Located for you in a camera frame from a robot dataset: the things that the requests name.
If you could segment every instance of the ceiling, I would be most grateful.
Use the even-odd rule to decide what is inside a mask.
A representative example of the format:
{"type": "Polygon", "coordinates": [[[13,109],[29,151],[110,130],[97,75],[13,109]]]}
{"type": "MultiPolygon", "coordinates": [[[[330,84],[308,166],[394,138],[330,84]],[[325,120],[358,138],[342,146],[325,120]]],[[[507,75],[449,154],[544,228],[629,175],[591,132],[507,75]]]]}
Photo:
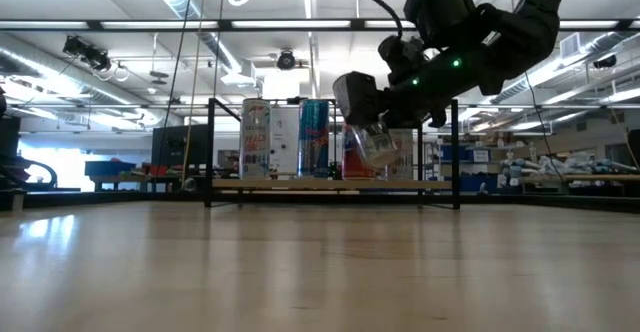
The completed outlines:
{"type": "MultiPolygon", "coordinates": [[[[45,19],[45,20],[176,20],[177,16],[164,0],[4,0],[0,10],[2,19],[45,19]]],[[[201,0],[192,0],[199,5],[201,0]]],[[[369,0],[248,0],[242,6],[232,6],[228,0],[204,0],[203,15],[208,19],[351,19],[384,18],[386,12],[369,0]]],[[[385,0],[398,14],[402,15],[405,0],[385,0]]],[[[476,4],[492,3],[498,8],[510,9],[512,0],[475,0],[476,4]]],[[[635,18],[640,15],[640,0],[563,0],[560,9],[561,18],[613,19],[635,18]]],[[[114,61],[119,61],[130,71],[124,82],[112,79],[108,83],[130,93],[141,100],[152,103],[167,103],[171,83],[165,86],[151,84],[153,34],[151,33],[106,33],[106,32],[19,32],[11,37],[46,52],[75,67],[90,72],[79,61],[62,53],[67,35],[77,35],[82,40],[107,50],[114,61]],[[157,88],[155,94],[149,88],[157,88]]],[[[389,32],[314,32],[310,38],[307,32],[233,32],[221,33],[220,40],[238,60],[252,61],[257,67],[257,75],[262,78],[274,73],[273,56],[282,49],[293,50],[297,59],[303,61],[302,71],[297,71],[295,79],[300,80],[300,94],[311,97],[311,74],[308,66],[311,51],[314,51],[315,73],[319,76],[318,97],[331,97],[333,81],[345,72],[359,70],[376,77],[379,87],[385,86],[388,68],[378,57],[377,47],[389,32]]],[[[567,37],[562,33],[559,40],[567,37]]],[[[160,33],[153,69],[173,77],[175,57],[180,47],[179,33],[160,33]]],[[[635,48],[630,43],[626,51],[635,48]]],[[[632,54],[625,57],[631,61],[632,54]]],[[[256,88],[244,85],[226,85],[220,81],[226,72],[216,70],[215,57],[207,47],[200,43],[193,33],[184,36],[183,47],[176,75],[175,96],[183,96],[182,101],[190,101],[194,80],[196,103],[205,103],[213,95],[214,88],[218,96],[229,97],[227,102],[242,97],[257,95],[256,88]],[[199,46],[199,59],[196,60],[199,46]]],[[[538,87],[550,95],[566,92],[586,83],[585,67],[578,65],[560,76],[541,83],[538,87]]],[[[609,72],[595,71],[591,78],[600,78],[609,72]]],[[[478,91],[472,90],[461,96],[463,103],[478,103],[484,98],[478,91]]],[[[519,96],[517,103],[531,103],[529,94],[519,96]]],[[[174,112],[178,117],[186,116],[188,110],[174,112]]],[[[197,110],[196,114],[205,111],[197,110]]]]}

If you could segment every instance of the white can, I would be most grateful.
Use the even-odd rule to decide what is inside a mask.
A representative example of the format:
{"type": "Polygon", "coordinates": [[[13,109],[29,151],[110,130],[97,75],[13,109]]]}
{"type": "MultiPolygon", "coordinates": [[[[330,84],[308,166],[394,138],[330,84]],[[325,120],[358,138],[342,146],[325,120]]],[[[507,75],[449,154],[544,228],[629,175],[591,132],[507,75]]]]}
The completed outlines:
{"type": "Polygon", "coordinates": [[[413,180],[413,130],[390,129],[389,135],[399,157],[387,165],[387,180],[413,180]]]}
{"type": "Polygon", "coordinates": [[[242,102],[240,178],[269,178],[271,105],[258,98],[242,102]]]}

